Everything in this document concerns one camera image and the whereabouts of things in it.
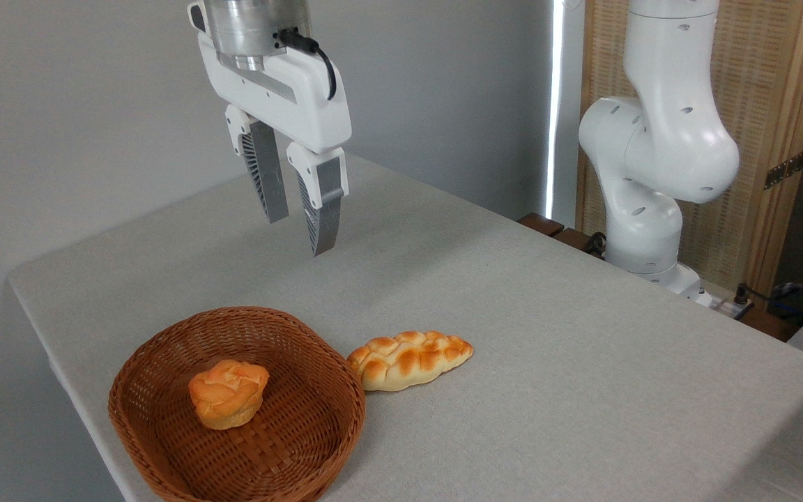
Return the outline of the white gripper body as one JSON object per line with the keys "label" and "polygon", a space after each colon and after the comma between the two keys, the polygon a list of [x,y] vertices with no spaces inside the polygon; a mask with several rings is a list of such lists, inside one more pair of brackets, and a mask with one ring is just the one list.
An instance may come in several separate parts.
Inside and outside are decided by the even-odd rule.
{"label": "white gripper body", "polygon": [[344,145],[353,128],[343,77],[337,68],[337,89],[329,99],[324,61],[290,48],[265,58],[264,70],[229,69],[217,59],[213,41],[199,33],[205,70],[218,96],[315,153]]}

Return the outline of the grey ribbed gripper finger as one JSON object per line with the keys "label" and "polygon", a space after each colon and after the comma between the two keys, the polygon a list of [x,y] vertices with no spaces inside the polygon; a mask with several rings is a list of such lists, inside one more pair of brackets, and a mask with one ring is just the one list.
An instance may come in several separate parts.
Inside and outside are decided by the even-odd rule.
{"label": "grey ribbed gripper finger", "polygon": [[296,141],[286,152],[296,170],[310,247],[320,255],[337,241],[342,198],[349,193],[346,155],[341,147],[318,155]]}
{"label": "grey ribbed gripper finger", "polygon": [[268,222],[286,218],[286,190],[274,128],[235,105],[227,105],[225,119],[235,153],[245,162]]}

